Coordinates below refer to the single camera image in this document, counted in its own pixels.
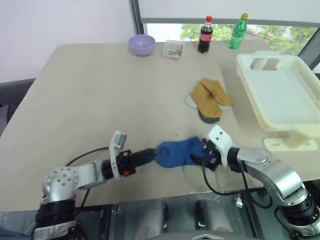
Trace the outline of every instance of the window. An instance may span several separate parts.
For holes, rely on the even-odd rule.
[[[197,41],[202,24],[192,23],[147,23],[146,33],[157,42],[170,40]],[[228,41],[234,24],[214,24],[213,41]],[[264,40],[272,50],[281,54],[298,55],[316,32],[316,27],[248,25],[245,39]]]

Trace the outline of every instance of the table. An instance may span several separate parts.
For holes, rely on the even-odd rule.
[[[233,99],[219,125],[239,147],[262,147],[265,137],[241,80],[235,75],[239,53],[268,50],[260,40],[244,41],[230,50],[212,42],[209,54],[187,43],[180,61],[161,57],[162,43],[148,57],[138,57],[126,44],[66,44],[52,54],[0,138],[0,212],[35,210],[41,185],[50,171],[96,148],[108,146],[115,130],[127,133],[125,149],[139,151],[163,141],[203,138],[212,125],[202,122],[184,98],[203,77],[219,80]],[[319,151],[277,152],[303,180],[320,178]],[[107,152],[91,154],[77,164]],[[301,159],[308,158],[309,164]],[[219,167],[208,172],[218,190],[243,188],[241,176]],[[261,186],[250,180],[251,187]],[[86,205],[180,196],[207,192],[199,166],[166,169],[152,162],[137,174],[93,188]],[[77,193],[79,204],[84,193]]]

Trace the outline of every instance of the tree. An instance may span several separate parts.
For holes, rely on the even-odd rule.
[[[273,35],[273,38],[280,38],[286,32],[287,26],[276,26],[276,25],[259,25],[260,37],[267,39],[268,36]]]
[[[309,41],[312,35],[315,34],[316,30],[317,29],[315,27],[293,26],[290,28],[294,41],[305,44]]]
[[[302,49],[302,46],[300,46],[299,43],[284,37],[265,41],[268,43],[272,50],[280,54],[297,55]]]
[[[181,31],[182,40],[199,40],[202,24],[183,24]],[[231,38],[233,29],[229,25],[214,24],[212,40],[229,40]]]

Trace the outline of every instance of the purple bowl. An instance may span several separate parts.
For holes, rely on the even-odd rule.
[[[129,39],[129,48],[138,56],[148,56],[155,50],[156,41],[152,36],[139,34]]]

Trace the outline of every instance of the white plastic basket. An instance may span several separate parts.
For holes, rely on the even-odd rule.
[[[275,68],[268,63],[277,60]],[[288,132],[266,138],[270,151],[315,150],[320,138],[320,81],[302,59],[273,51],[239,54],[240,76],[260,126]]]

